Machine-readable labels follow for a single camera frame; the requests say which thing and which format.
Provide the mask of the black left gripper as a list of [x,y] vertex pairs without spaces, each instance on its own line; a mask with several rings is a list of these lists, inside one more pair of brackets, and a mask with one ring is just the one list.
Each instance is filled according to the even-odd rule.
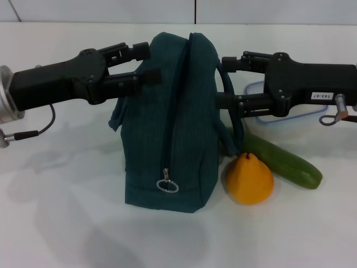
[[[107,73],[107,67],[150,57],[148,42],[132,47],[123,42],[98,51],[86,49],[68,61],[16,72],[12,78],[12,98],[19,111],[71,99],[84,99],[94,104],[94,90]],[[143,85],[161,82],[160,68],[109,75],[102,81],[102,97],[139,95]]]

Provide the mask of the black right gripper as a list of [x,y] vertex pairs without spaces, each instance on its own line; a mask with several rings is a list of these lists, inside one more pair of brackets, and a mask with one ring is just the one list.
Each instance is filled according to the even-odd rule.
[[216,107],[237,117],[285,117],[300,104],[334,105],[338,94],[344,95],[347,106],[356,105],[355,65],[298,63],[283,52],[250,51],[240,58],[223,57],[221,64],[226,73],[265,73],[264,92],[268,94],[216,95]]

